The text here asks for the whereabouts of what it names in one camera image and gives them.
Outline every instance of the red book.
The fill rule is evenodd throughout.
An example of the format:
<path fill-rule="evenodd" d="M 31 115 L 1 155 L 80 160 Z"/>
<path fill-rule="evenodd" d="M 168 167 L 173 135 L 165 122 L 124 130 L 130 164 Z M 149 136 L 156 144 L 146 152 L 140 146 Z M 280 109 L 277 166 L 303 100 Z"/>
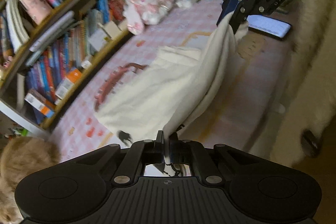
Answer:
<path fill-rule="evenodd" d="M 64 43 L 62 39 L 58 41 L 58 47 L 59 47 L 59 68 L 61 70 L 61 78 L 63 80 L 65 78 L 65 68 L 64 68 Z"/>
<path fill-rule="evenodd" d="M 85 55 L 85 27 L 84 27 L 84 20 L 81 21 L 80 29 L 78 30 L 79 33 L 79 41 L 80 41 L 80 50 L 81 50 L 81 59 L 82 62 L 84 61 Z"/>
<path fill-rule="evenodd" d="M 125 19 L 123 15 L 125 0 L 109 0 L 110 14 L 116 20 L 123 21 Z"/>
<path fill-rule="evenodd" d="M 45 66 L 45 72 L 46 72 L 46 75 L 47 75 L 48 85 L 49 85 L 49 88 L 50 88 L 50 95 L 51 95 L 51 98 L 53 99 L 53 101 L 55 101 L 56 100 L 55 86 L 54 86 L 54 82 L 53 82 L 53 76 L 52 76 L 52 73 L 51 73 L 51 68 L 49 66 L 48 51 L 45 51 L 43 53 L 43 61 L 44 61 L 44 66 Z"/>
<path fill-rule="evenodd" d="M 72 28 L 70 29 L 70 34 L 69 34 L 69 71 L 72 70 L 72 67 L 75 66 L 75 56 L 74 56 L 74 37 L 75 37 L 75 29 Z"/>

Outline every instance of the smartphone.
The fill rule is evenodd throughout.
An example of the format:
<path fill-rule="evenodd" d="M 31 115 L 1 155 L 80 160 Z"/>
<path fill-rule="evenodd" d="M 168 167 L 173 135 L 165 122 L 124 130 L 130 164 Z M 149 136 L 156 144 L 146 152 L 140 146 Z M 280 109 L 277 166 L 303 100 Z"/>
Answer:
<path fill-rule="evenodd" d="M 247 17 L 247 21 L 251 31 L 278 40 L 283 40 L 292 28 L 292 25 L 287 22 L 262 15 L 250 15 Z"/>

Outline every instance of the orange box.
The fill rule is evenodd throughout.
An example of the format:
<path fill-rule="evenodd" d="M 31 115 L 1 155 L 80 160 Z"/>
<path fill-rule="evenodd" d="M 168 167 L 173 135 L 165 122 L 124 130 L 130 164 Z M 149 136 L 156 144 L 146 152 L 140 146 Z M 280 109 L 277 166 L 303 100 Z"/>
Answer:
<path fill-rule="evenodd" d="M 48 118 L 54 114 L 55 106 L 34 89 L 28 91 L 25 100 Z"/>
<path fill-rule="evenodd" d="M 62 100 L 81 76 L 82 73 L 78 69 L 70 71 L 58 85 L 55 95 Z"/>

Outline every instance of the blue book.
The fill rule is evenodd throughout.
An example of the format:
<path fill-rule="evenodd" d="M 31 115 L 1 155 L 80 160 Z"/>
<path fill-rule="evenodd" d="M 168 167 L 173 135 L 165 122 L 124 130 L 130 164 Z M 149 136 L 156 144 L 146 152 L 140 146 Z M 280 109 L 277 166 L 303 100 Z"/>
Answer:
<path fill-rule="evenodd" d="M 81 58 L 81 43 L 80 43 L 80 26 L 75 28 L 75 40 L 74 45 L 76 46 L 75 49 L 75 59 L 76 59 L 76 67 L 80 68 L 82 64 L 82 58 Z"/>
<path fill-rule="evenodd" d="M 41 71 L 41 66 L 40 66 L 39 61 L 36 62 L 36 67 L 37 67 L 37 71 L 38 71 L 38 78 L 40 80 L 39 82 L 41 84 L 41 90 L 39 91 L 39 93 L 41 95 L 45 96 L 44 82 L 43 82 L 42 71 Z"/>
<path fill-rule="evenodd" d="M 37 90 L 37 82 L 34 80 L 33 69 L 31 69 L 31 71 L 28 71 L 28 77 L 26 79 L 28 89 Z M 33 107 L 33 111 L 36 118 L 36 123 L 40 124 L 44 119 L 44 115 L 41 112 L 39 112 L 35 107 Z"/>
<path fill-rule="evenodd" d="M 59 85 L 62 82 L 60 66 L 63 66 L 63 64 L 59 63 L 59 58 L 58 58 L 59 50 L 58 50 L 58 42 L 57 41 L 55 41 L 54 44 L 52 45 L 52 52 L 53 52 L 54 64 L 55 64 L 55 68 L 56 68 L 57 85 Z"/>
<path fill-rule="evenodd" d="M 65 72 L 67 74 L 69 72 L 69 62 L 70 62 L 70 57 L 69 57 L 69 33 L 68 32 L 66 32 L 64 34 L 63 44 L 64 44 L 64 60 L 63 60 L 63 62 L 65 63 Z"/>
<path fill-rule="evenodd" d="M 39 60 L 40 60 L 40 68 L 41 68 L 41 73 L 42 73 L 45 95 L 47 99 L 52 102 L 53 99 L 51 98 L 50 87 L 49 87 L 48 80 L 47 80 L 47 73 L 46 73 L 45 66 L 44 66 L 43 56 L 41 56 Z"/>
<path fill-rule="evenodd" d="M 53 49 L 51 46 L 48 47 L 48 59 L 49 59 L 49 67 L 51 69 L 51 76 L 52 76 L 52 81 L 54 83 L 55 89 L 58 87 L 58 79 L 57 79 L 57 71 L 55 68 L 55 62 L 54 62 L 54 57 L 53 57 Z"/>
<path fill-rule="evenodd" d="M 37 79 L 35 77 L 35 73 L 34 73 L 34 68 L 31 68 L 30 71 L 28 71 L 28 82 L 30 81 L 31 85 L 28 86 L 28 89 L 34 89 L 36 91 L 39 90 L 38 85 L 37 85 Z"/>
<path fill-rule="evenodd" d="M 108 0 L 98 0 L 97 8 L 103 14 L 103 24 L 108 23 L 110 20 L 110 14 L 108 9 Z"/>

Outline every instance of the metal screw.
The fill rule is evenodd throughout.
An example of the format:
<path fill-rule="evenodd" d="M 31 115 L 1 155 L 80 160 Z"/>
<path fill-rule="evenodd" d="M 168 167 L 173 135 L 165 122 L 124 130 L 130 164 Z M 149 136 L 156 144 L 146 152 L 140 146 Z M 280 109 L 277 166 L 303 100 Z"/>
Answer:
<path fill-rule="evenodd" d="M 124 184 L 129 182 L 131 179 L 128 176 L 117 176 L 114 178 L 114 182 L 119 184 Z"/>
<path fill-rule="evenodd" d="M 211 184 L 217 184 L 222 182 L 222 178 L 219 176 L 208 176 L 205 180 Z"/>

